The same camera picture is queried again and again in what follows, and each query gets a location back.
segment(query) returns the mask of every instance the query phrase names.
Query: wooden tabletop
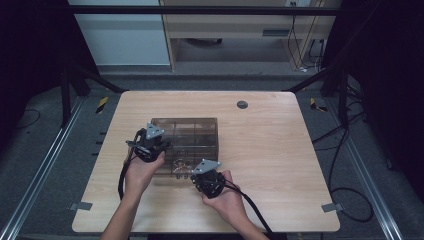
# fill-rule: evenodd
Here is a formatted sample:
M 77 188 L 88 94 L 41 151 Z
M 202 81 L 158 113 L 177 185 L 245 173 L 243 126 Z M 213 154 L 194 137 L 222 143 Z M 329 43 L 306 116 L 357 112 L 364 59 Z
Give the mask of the wooden tabletop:
M 246 109 L 237 102 L 248 103 Z M 152 118 L 217 118 L 218 171 L 257 205 L 274 232 L 334 232 L 335 212 L 296 96 L 289 92 L 129 91 L 122 94 L 78 210 L 76 232 L 102 232 L 119 204 L 118 179 L 126 140 Z M 245 202 L 250 219 L 263 226 Z M 203 205 L 190 180 L 155 176 L 141 203 L 133 232 L 234 232 Z

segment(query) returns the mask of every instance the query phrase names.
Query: floor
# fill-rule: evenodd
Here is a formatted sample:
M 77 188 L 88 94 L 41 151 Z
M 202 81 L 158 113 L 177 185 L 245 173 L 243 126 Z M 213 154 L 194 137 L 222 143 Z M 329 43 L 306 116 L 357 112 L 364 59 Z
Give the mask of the floor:
M 270 49 L 266 56 L 259 54 L 260 49 Z M 293 71 L 282 54 L 278 41 L 246 41 L 224 39 L 222 45 L 204 46 L 184 42 L 179 53 L 175 71 L 154 70 L 131 72 L 128 69 L 108 71 L 103 76 L 116 85 L 131 90 L 241 90 L 241 91 L 281 91 L 306 79 L 316 70 L 311 63 L 305 72 Z M 98 235 L 73 232 L 71 228 L 74 211 L 68 210 L 70 203 L 79 202 L 100 151 L 104 133 L 119 101 L 115 94 L 104 87 L 89 81 L 92 88 L 87 98 L 72 97 L 74 104 L 82 101 L 80 114 L 69 132 L 65 144 L 56 156 L 54 164 L 40 182 L 36 198 L 24 214 L 19 225 L 17 239 L 97 239 Z M 319 92 L 321 83 L 316 83 L 296 94 L 299 107 L 304 116 L 311 140 L 338 126 L 334 117 L 337 98 L 323 98 Z M 101 98 L 107 96 L 108 102 L 101 114 L 96 114 Z M 316 106 L 311 108 L 311 98 Z M 323 234 L 323 239 L 399 239 L 390 238 L 383 231 L 386 218 L 379 217 L 379 206 L 374 207 L 374 215 L 367 222 L 352 220 L 366 219 L 371 211 L 362 195 L 368 190 L 358 175 L 355 152 L 375 183 L 383 203 L 389 210 L 401 239 L 424 239 L 424 205 L 415 196 L 401 172 L 389 170 L 385 154 L 379 147 L 369 124 L 361 114 L 361 104 L 349 99 L 349 115 L 358 118 L 351 121 L 349 138 L 343 141 L 332 169 L 332 189 L 334 187 L 352 188 L 352 191 L 334 193 L 335 201 L 346 209 L 339 212 L 341 229 L 335 233 Z M 8 151 L 0 161 L 0 226 L 3 228 L 12 218 L 19 202 L 31 186 L 33 177 L 39 173 L 45 156 L 58 133 L 60 133 L 61 109 L 60 89 L 54 88 L 34 97 L 28 104 L 28 111 L 18 124 Z M 331 163 L 342 139 L 343 131 L 314 144 L 323 175 L 328 180 Z M 290 233 L 290 239 L 320 239 L 320 233 Z M 132 239 L 143 239 L 135 234 Z M 166 239 L 192 239 L 193 236 L 167 236 Z

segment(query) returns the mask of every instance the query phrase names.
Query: human hand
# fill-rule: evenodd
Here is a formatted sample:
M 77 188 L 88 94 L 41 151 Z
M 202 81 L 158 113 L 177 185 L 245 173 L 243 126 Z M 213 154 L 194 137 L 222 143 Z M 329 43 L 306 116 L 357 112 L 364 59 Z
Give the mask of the human hand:
M 233 182 L 229 170 L 223 171 L 222 175 L 227 181 Z M 239 222 L 248 220 L 241 195 L 230 188 L 225 187 L 218 197 L 212 199 L 202 193 L 202 201 L 215 209 L 221 218 L 233 227 Z
M 233 182 L 231 172 L 226 170 L 222 175 L 227 181 Z M 209 199 L 202 193 L 204 204 L 215 209 L 222 219 L 229 223 L 245 240 L 267 240 L 268 238 L 250 221 L 244 208 L 242 196 L 225 187 L 216 198 Z
M 143 193 L 149 186 L 154 173 L 165 163 L 165 152 L 159 154 L 154 162 L 144 162 L 135 154 L 125 175 L 125 195 L 130 192 Z

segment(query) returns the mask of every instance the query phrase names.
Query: metal bracket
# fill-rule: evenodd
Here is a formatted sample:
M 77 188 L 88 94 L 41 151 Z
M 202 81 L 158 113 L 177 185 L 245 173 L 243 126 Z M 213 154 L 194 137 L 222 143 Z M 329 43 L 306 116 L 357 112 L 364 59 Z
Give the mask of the metal bracket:
M 150 140 L 152 138 L 155 137 L 159 137 L 161 135 L 163 135 L 165 133 L 165 130 L 156 127 L 155 125 L 151 124 L 151 123 L 147 123 L 147 127 L 146 127 L 146 139 Z
M 338 211 L 344 210 L 344 207 L 341 203 L 337 203 L 337 204 L 329 203 L 329 204 L 322 205 L 321 208 L 324 212 L 332 212 L 332 211 L 338 212 Z
M 79 203 L 71 203 L 68 209 L 71 211 L 77 211 L 78 209 L 90 211 L 92 206 L 93 206 L 92 203 L 79 202 Z
M 221 166 L 220 162 L 203 159 L 202 162 L 193 170 L 193 175 L 209 172 L 219 166 Z

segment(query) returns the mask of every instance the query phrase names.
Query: transparent plastic box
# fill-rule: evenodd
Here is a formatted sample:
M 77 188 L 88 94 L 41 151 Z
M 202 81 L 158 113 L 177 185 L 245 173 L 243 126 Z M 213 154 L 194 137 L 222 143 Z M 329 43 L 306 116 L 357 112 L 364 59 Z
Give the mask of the transparent plastic box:
M 165 130 L 171 139 L 160 175 L 187 179 L 202 159 L 218 161 L 218 123 L 216 118 L 153 118 L 153 125 Z

